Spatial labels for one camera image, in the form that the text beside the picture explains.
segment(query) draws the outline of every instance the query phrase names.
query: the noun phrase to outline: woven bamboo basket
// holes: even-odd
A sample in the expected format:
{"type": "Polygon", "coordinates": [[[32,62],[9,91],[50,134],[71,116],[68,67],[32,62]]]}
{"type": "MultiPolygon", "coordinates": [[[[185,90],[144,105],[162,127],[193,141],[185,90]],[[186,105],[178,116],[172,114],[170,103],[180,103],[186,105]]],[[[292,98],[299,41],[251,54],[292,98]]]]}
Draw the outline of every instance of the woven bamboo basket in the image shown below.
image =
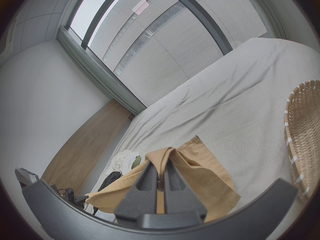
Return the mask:
{"type": "Polygon", "coordinates": [[[298,85],[287,99],[284,138],[299,197],[307,201],[320,178],[320,81],[298,85]]]}

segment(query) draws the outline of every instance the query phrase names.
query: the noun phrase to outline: building facade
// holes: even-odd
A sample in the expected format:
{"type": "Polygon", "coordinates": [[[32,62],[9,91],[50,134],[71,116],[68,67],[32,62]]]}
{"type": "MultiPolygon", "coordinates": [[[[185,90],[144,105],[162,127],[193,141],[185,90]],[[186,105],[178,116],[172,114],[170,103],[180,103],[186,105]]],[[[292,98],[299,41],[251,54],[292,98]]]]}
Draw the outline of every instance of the building facade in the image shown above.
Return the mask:
{"type": "MultiPolygon", "coordinates": [[[[231,47],[267,36],[248,0],[196,0],[231,47]]],[[[178,0],[119,0],[90,49],[147,107],[223,56],[202,23],[178,0]]]]}

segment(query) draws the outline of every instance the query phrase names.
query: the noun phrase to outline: bed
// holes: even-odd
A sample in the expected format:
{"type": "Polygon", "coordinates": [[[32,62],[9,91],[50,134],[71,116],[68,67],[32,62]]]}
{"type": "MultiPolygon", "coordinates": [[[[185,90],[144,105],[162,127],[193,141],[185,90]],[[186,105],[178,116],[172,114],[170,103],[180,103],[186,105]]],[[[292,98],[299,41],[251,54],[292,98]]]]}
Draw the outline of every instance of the bed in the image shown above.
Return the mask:
{"type": "MultiPolygon", "coordinates": [[[[198,135],[230,174],[241,199],[235,211],[274,180],[293,183],[284,141],[284,110],[301,82],[320,79],[320,54],[299,43],[252,38],[137,115],[114,154],[178,147],[198,135]]],[[[102,172],[92,192],[104,178],[102,172]]],[[[269,239],[303,208],[297,199],[269,239]]]]}

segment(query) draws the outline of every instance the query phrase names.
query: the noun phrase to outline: fabric fold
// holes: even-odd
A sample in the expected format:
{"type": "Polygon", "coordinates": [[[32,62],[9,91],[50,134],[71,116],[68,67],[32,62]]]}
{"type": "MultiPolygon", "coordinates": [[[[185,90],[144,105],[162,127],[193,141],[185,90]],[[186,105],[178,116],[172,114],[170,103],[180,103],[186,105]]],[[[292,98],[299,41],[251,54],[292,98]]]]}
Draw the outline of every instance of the fabric fold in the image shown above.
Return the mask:
{"type": "MultiPolygon", "coordinates": [[[[90,193],[86,204],[105,213],[114,208],[126,195],[150,161],[158,173],[158,190],[163,189],[163,175],[170,159],[191,189],[207,208],[205,222],[228,214],[240,199],[230,175],[202,143],[198,136],[178,148],[166,147],[146,154],[145,161],[100,192],[90,193]]],[[[157,212],[163,213],[163,194],[158,191],[157,212]]]]}

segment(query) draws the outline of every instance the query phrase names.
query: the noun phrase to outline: wooden headboard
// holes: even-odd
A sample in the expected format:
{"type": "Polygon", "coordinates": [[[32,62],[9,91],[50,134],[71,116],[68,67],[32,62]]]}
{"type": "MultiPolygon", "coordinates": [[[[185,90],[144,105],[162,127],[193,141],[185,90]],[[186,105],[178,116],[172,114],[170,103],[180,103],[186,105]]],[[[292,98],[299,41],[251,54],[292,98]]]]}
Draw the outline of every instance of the wooden headboard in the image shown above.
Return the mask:
{"type": "Polygon", "coordinates": [[[72,188],[77,196],[130,114],[116,100],[108,102],[67,140],[49,163],[42,179],[58,189],[72,188]]]}

